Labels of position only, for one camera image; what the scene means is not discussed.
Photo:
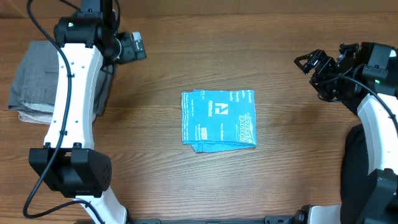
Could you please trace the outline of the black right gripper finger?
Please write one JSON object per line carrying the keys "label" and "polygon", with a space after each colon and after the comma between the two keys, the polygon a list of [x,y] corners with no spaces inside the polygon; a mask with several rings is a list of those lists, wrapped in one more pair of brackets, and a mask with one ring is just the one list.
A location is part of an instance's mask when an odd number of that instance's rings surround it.
{"label": "black right gripper finger", "polygon": [[354,43],[354,44],[344,44],[341,43],[339,47],[339,52],[342,55],[354,55],[357,54],[359,50],[359,44]]}
{"label": "black right gripper finger", "polygon": [[298,68],[307,75],[309,71],[314,69],[325,57],[325,51],[317,49],[313,52],[295,58],[294,64],[296,64],[296,66],[298,66]]}

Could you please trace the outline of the light blue printed t-shirt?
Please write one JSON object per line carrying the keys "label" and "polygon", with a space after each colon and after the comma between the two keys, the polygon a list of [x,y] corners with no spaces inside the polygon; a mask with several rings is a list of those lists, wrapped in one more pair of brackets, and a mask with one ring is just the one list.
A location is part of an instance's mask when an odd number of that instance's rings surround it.
{"label": "light blue printed t-shirt", "polygon": [[257,146],[254,90],[193,90],[181,95],[182,142],[199,152]]}

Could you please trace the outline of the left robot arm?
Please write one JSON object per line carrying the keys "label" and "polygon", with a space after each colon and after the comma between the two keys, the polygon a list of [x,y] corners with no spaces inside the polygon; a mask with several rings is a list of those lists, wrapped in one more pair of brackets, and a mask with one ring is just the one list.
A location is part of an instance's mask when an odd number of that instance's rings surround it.
{"label": "left robot arm", "polygon": [[94,223],[131,223],[111,186],[111,159],[94,149],[96,82],[107,66],[144,60],[139,32],[119,32],[118,0],[86,0],[47,36],[58,53],[58,83],[49,130],[29,152],[38,182],[81,205]]}

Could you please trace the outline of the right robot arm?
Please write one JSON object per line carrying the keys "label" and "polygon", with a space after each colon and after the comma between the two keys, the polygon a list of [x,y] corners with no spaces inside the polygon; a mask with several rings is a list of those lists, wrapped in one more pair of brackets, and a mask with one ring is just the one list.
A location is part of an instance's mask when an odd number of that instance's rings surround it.
{"label": "right robot arm", "polygon": [[397,49],[375,42],[317,49],[294,62],[322,101],[360,120],[345,141],[338,205],[304,205],[284,223],[397,222]]}

